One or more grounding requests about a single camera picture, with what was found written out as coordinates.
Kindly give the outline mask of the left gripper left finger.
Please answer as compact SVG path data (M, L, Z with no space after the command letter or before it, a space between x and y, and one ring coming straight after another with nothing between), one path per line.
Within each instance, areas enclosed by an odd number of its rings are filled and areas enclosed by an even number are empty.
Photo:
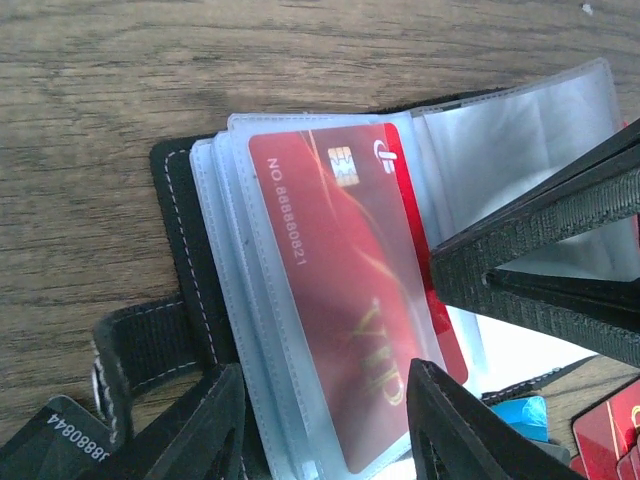
M245 424L238 364L217 366L82 479L237 479Z

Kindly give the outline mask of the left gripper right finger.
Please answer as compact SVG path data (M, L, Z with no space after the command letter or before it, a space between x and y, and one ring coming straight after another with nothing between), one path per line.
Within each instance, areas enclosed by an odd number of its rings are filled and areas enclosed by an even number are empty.
M419 479L579 479L437 364L411 360L407 411Z

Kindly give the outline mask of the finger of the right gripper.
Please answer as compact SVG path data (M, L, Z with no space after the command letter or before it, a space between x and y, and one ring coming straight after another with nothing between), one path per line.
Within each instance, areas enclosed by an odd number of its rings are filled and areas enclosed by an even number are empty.
M639 124L439 245L452 307L639 364Z

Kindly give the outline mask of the black card holder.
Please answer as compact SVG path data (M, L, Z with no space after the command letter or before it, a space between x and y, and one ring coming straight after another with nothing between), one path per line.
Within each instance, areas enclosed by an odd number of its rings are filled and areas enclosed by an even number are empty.
M94 329L105 479L568 479L502 401L639 362L639 127L607 61L157 144L181 290Z

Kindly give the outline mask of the blue VIP card pile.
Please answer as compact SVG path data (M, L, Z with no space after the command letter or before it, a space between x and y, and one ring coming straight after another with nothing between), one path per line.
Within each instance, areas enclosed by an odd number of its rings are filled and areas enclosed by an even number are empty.
M491 406L491 410L525 438L549 441L547 404L542 396L507 400Z

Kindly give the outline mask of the black VIP card pile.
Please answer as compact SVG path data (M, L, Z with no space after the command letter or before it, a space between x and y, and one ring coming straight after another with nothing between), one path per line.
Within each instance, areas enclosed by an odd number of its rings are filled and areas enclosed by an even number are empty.
M107 426L70 397L57 395L1 448L1 477L73 480L112 451Z

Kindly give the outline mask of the red VIP card pile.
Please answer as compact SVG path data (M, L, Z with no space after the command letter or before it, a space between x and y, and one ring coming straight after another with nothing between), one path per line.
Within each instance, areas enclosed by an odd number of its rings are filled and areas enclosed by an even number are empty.
M578 415L572 431L588 479L638 479L630 452L639 453L639 379Z

